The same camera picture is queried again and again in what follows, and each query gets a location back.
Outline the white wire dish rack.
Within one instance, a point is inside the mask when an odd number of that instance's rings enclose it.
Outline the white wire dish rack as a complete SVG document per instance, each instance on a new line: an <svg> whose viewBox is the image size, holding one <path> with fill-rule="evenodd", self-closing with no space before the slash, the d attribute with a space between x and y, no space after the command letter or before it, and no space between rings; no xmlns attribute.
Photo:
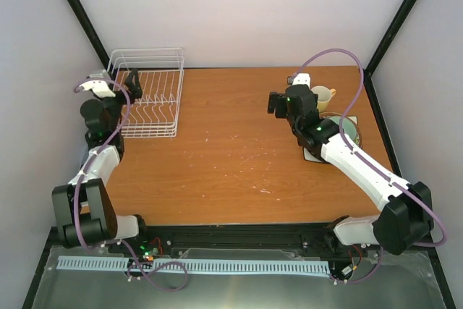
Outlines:
<svg viewBox="0 0 463 309"><path fill-rule="evenodd" d="M122 135L175 137L184 80L183 48L120 48L111 52L107 70L119 84L134 69L143 95L131 105Z"/></svg>

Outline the yellow mug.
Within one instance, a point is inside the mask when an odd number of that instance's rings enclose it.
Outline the yellow mug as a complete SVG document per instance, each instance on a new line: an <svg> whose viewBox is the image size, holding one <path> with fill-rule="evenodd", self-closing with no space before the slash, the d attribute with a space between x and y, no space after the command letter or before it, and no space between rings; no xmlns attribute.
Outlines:
<svg viewBox="0 0 463 309"><path fill-rule="evenodd" d="M336 95L336 89L325 86L314 86L311 91L318 97L317 109L320 113L326 110L331 99Z"/></svg>

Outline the orange rimmed floral plate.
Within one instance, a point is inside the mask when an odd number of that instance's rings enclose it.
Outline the orange rimmed floral plate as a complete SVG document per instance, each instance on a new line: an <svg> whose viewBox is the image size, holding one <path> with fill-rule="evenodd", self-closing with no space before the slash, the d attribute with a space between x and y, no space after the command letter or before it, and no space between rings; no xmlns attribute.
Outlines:
<svg viewBox="0 0 463 309"><path fill-rule="evenodd" d="M339 124L341 114L336 112L325 112L321 117L330 119L331 121ZM344 133L349 137L357 146L362 147L362 134L357 123L356 116L346 116L342 122Z"/></svg>

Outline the light green floral bowl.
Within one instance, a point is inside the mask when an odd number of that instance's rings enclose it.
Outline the light green floral bowl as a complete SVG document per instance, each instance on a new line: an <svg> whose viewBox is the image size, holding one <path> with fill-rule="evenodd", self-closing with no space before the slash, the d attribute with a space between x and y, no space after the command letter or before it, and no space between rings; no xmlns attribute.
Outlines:
<svg viewBox="0 0 463 309"><path fill-rule="evenodd" d="M332 120L336 124L339 124L341 116L338 114L329 114L326 116L327 119ZM360 144L360 134L357 126L357 117L345 117L343 121L343 129L346 136L350 137L351 140L357 145Z"/></svg>

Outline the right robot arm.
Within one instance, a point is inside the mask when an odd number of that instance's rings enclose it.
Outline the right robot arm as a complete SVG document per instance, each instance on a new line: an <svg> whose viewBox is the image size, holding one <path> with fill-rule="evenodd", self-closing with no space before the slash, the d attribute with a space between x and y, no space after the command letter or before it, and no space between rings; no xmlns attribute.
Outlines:
<svg viewBox="0 0 463 309"><path fill-rule="evenodd" d="M271 92L268 113L286 119L297 143L316 161L334 165L376 205L377 216L343 217L333 227L336 243L372 244L400 255L426 236L434 226L430 189L398 177L346 137L340 124L322 118L318 97L307 85Z"/></svg>

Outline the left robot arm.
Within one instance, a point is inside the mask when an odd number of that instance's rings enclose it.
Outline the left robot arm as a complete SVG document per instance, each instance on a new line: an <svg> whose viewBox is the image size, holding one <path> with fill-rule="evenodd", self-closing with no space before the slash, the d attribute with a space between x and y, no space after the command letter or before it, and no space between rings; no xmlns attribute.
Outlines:
<svg viewBox="0 0 463 309"><path fill-rule="evenodd" d="M132 104L143 95L138 71L131 69L118 83L101 70L76 84L73 91L93 94L80 107L87 128L88 154L78 173L52 191L59 239L65 248L89 248L125 239L133 252L142 253L150 246L143 218L117 215L106 190L112 171L124 155L122 128Z"/></svg>

